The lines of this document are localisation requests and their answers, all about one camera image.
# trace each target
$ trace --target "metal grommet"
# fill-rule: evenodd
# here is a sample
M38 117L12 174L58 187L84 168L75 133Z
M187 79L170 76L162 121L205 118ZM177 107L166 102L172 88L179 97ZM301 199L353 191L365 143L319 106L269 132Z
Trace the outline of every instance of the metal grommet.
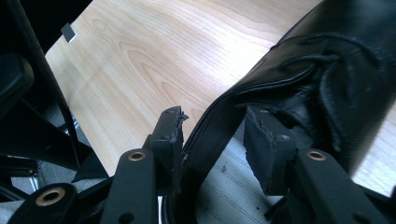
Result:
M134 152L129 154L128 159L130 161L141 161L145 159L146 154L144 152Z
M306 155L314 161L326 161L326 156L317 151L309 151Z
M49 206L59 202L65 194L66 191L62 188L48 189L38 196L35 204L38 206Z

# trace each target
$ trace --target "black leather bag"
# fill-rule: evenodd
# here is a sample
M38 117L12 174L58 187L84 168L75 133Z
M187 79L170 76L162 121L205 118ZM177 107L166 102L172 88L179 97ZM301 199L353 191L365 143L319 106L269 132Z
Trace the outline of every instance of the black leather bag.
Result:
M303 130L293 136L295 148L327 151L352 174L394 102L395 24L392 0L326 0L302 18L206 110L184 146L181 191L163 199L163 223L196 222L201 184L246 114L254 123L249 111L257 108ZM257 176L265 159L248 153Z

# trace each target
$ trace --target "small white object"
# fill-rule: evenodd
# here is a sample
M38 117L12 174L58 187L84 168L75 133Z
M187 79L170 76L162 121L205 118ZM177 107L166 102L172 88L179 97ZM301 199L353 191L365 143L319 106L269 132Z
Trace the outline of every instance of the small white object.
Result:
M64 39L66 39L67 43L72 42L76 37L77 34L73 30L72 26L67 23L62 29L61 29L62 35L64 35Z

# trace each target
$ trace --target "wooden table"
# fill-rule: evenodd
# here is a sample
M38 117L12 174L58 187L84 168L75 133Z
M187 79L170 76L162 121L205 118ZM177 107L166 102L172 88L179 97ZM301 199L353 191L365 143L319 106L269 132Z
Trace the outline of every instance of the wooden table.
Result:
M60 38L47 59L113 175L119 156L142 147L166 108L181 105L190 116L183 127L187 138L205 109L317 3L94 0L72 25L78 37L70 44ZM369 164L355 177L385 194L396 182L394 163L383 161L396 158L395 116L392 110ZM377 176L377 167L382 173L385 167L390 180Z

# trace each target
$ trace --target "light wood grain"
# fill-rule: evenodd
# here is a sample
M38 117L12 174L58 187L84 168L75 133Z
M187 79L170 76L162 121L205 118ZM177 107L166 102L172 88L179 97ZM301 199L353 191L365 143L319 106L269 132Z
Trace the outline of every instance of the light wood grain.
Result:
M72 25L76 40L60 38L47 59L113 175L119 156L143 145L166 108L181 105L190 116L187 138L205 109L317 3L94 0ZM388 151L388 138L379 139L374 148Z

